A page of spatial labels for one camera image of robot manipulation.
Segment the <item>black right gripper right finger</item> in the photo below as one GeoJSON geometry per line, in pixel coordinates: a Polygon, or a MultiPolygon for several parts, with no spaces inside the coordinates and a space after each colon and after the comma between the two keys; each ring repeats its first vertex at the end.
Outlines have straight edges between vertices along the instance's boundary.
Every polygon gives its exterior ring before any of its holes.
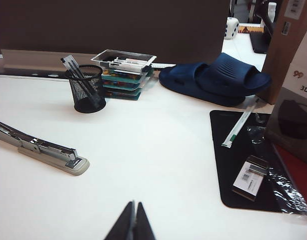
{"type": "Polygon", "coordinates": [[[144,206],[141,202],[138,203],[136,212],[136,223],[134,226],[135,240],[155,240],[154,232],[146,215],[144,206]]]}

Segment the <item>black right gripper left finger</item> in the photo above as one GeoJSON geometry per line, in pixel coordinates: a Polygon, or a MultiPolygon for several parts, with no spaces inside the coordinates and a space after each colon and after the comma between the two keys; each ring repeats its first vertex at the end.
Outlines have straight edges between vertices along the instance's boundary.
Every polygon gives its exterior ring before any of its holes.
{"type": "Polygon", "coordinates": [[[135,202],[129,201],[104,239],[133,240],[135,223],[135,202]]]}

